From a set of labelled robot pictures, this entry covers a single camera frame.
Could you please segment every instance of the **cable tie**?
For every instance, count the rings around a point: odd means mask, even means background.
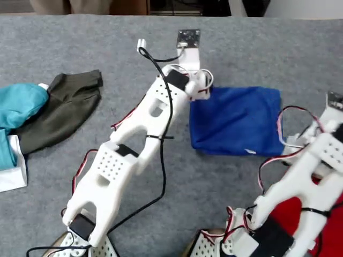
[[[147,138],[156,138],[156,139],[159,139],[159,140],[174,139],[173,136],[168,136],[168,135],[166,135],[166,136],[164,136],[164,137],[162,137],[162,136],[157,136],[157,135],[146,135],[146,137],[147,137]]]
[[[313,213],[321,214],[321,215],[325,216],[326,218],[330,218],[330,216],[331,216],[331,211],[329,211],[329,210],[317,210],[317,209],[313,209],[313,208],[301,208],[301,211],[310,211]]]

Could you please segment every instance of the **teal cloth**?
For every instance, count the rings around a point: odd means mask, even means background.
[[[32,115],[49,99],[45,89],[33,83],[13,84],[0,88],[0,170],[17,166],[7,135]]]

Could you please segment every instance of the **red cloth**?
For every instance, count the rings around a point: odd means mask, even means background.
[[[336,203],[341,202],[343,202],[343,194]],[[293,235],[298,227],[301,208],[299,198],[291,198],[277,205],[271,215],[290,235]],[[327,220],[326,226],[322,231],[323,243],[320,257],[343,256],[341,231],[343,231],[343,207],[338,207],[332,211],[331,217]],[[315,248],[309,251],[312,255],[315,255],[318,251],[318,238],[316,243]]]

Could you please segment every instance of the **gray felt surface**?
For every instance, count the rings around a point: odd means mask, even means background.
[[[154,80],[153,65],[136,53],[139,38],[155,57],[175,55],[180,28],[200,28],[202,67],[221,86],[275,87],[284,104],[320,115],[328,89],[342,93],[343,21],[157,17],[0,17],[0,85],[51,82],[58,73],[102,71],[102,101],[68,140],[31,154],[29,185],[0,193],[1,256],[24,256],[50,245],[65,226],[59,216],[70,198],[71,178],[85,152],[108,140],[110,125],[123,117]],[[309,118],[285,116],[286,133]],[[203,156],[190,145],[188,109],[166,141],[165,198],[111,236],[121,256],[178,256],[199,228],[223,226],[225,207],[246,207],[259,194],[261,157]],[[141,147],[141,139],[130,146]],[[265,169],[267,184],[284,167]],[[117,221],[161,190],[158,156],[126,191]]]

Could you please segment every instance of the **dark green cloth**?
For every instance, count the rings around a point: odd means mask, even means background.
[[[101,99],[99,70],[59,74],[51,83],[47,103],[22,127],[13,130],[23,154],[55,145],[74,133],[95,110]]]

